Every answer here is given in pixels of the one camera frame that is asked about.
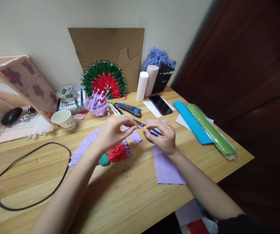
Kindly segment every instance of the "power cord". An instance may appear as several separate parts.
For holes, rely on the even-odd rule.
[[[68,163],[71,161],[72,153],[71,153],[71,151],[70,151],[66,146],[61,145],[61,144],[56,143],[56,142],[49,142],[49,143],[43,144],[42,146],[39,146],[38,148],[34,149],[33,151],[29,152],[28,154],[26,154],[26,155],[20,157],[19,159],[15,160],[14,162],[12,162],[12,163],[7,167],[7,169],[5,169],[5,170],[0,174],[0,177],[1,177],[5,172],[7,172],[11,167],[13,167],[16,163],[18,163],[18,162],[21,161],[22,159],[26,158],[28,155],[34,153],[34,152],[37,151],[38,149],[40,149],[40,148],[42,148],[42,147],[44,147],[44,146],[46,146],[46,145],[49,145],[49,144],[57,144],[57,145],[60,145],[60,146],[64,147],[65,149],[67,149],[68,152],[69,152],[69,160],[68,160]],[[66,166],[66,170],[65,170],[65,172],[64,172],[64,175],[63,175],[61,181],[59,182],[58,186],[54,189],[54,191],[53,191],[51,194],[49,194],[47,197],[45,197],[45,198],[42,199],[41,201],[36,202],[36,203],[34,203],[34,204],[32,204],[32,205],[29,205],[29,206],[26,206],[26,207],[18,208],[18,209],[12,209],[12,208],[6,207],[5,205],[3,205],[3,204],[0,202],[0,207],[3,208],[3,209],[5,209],[5,210],[8,210],[8,211],[21,211],[21,210],[26,210],[26,209],[28,209],[28,208],[31,208],[31,207],[33,207],[33,206],[36,206],[36,205],[38,205],[38,204],[44,202],[45,200],[47,200],[49,197],[51,197],[51,196],[56,192],[56,190],[59,188],[59,186],[60,186],[61,183],[63,182],[63,180],[64,180],[64,178],[65,178],[65,176],[66,176],[67,170],[68,170],[68,163],[67,163],[67,166]]]

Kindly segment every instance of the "green crepe paper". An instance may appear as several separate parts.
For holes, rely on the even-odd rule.
[[[192,113],[197,122],[213,140],[218,150],[228,159],[236,159],[237,152],[234,147],[224,138],[224,136],[207,120],[204,114],[194,104],[187,105],[187,109]]]
[[[101,166],[106,166],[106,165],[109,164],[109,163],[110,163],[110,161],[108,160],[108,157],[106,156],[106,153],[103,154],[102,157],[101,157],[100,160],[99,160],[99,164],[100,164]]]

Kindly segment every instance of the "tape roll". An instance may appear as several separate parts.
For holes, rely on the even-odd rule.
[[[56,96],[67,103],[72,103],[78,98],[78,93],[71,85],[64,86],[56,92]]]

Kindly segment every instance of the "black phone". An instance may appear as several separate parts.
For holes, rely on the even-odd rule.
[[[158,109],[161,115],[168,115],[172,113],[172,109],[165,103],[165,101],[159,96],[151,96],[150,100],[154,106]]]

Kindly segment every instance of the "blue yarn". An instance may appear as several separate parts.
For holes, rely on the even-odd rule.
[[[176,60],[171,60],[167,52],[165,50],[159,50],[154,47],[154,49],[151,50],[151,52],[147,55],[147,60],[143,66],[143,71],[146,71],[147,67],[149,65],[168,65],[169,67],[175,69],[177,62]]]

